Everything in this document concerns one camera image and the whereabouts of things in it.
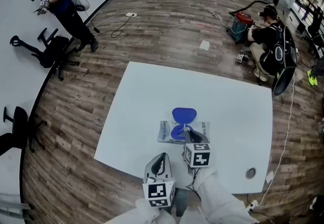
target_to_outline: glove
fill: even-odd
[[[46,5],[42,5],[39,9],[38,9],[38,13],[37,15],[44,15],[48,12],[48,10],[50,9],[50,3],[47,2]]]

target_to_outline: wooden floor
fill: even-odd
[[[23,169],[25,200],[36,209],[35,223],[103,223],[134,208],[143,197],[141,180],[94,160],[106,116],[129,61],[151,63],[257,84],[247,73],[248,67],[236,63],[240,45],[225,31],[208,10],[230,25],[229,11],[253,0],[111,0],[93,18],[98,24],[109,17],[137,13],[124,33],[111,38],[97,35],[99,48],[91,53],[86,47],[72,55],[79,66],[66,66],[64,81],[52,76],[39,103],[37,114],[47,121],[38,137],[46,146],[36,152],[26,150]],[[256,18],[261,5],[248,12]],[[100,25],[101,31],[116,29],[126,17],[120,16]],[[210,42],[209,51],[200,50],[202,40]],[[296,35],[298,60],[308,66],[314,61],[307,53],[308,44]],[[311,87],[306,66],[295,73],[294,104],[290,136],[282,165],[268,195],[255,211],[267,215],[291,216],[305,213],[309,202],[322,191],[324,179],[323,139],[316,131],[322,118],[323,80]],[[291,105],[292,83],[279,97],[273,98],[273,139],[269,170],[275,170],[284,148]],[[249,195],[259,202],[263,193]],[[246,202],[246,195],[238,198]],[[254,215],[258,220],[267,219]],[[292,223],[306,219],[292,218]]]

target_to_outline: blue object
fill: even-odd
[[[196,110],[192,108],[175,108],[172,111],[173,118],[179,125],[175,126],[174,129],[171,131],[171,137],[174,138],[175,140],[185,140],[185,136],[183,135],[184,133],[184,126],[191,128],[191,126],[187,125],[188,123],[191,123],[196,115],[197,112]]]

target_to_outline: neon yellow shoe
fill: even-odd
[[[311,85],[314,85],[314,78],[312,77],[311,75],[311,70],[308,70],[307,71],[307,75],[308,75],[308,81]]]

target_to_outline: black shoe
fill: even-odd
[[[85,48],[86,45],[87,45],[87,43],[81,43],[80,46],[79,46],[79,48],[77,50],[79,52],[82,51]]]
[[[93,39],[90,42],[90,46],[91,46],[91,52],[95,52],[96,49],[98,48],[98,41],[96,39]]]

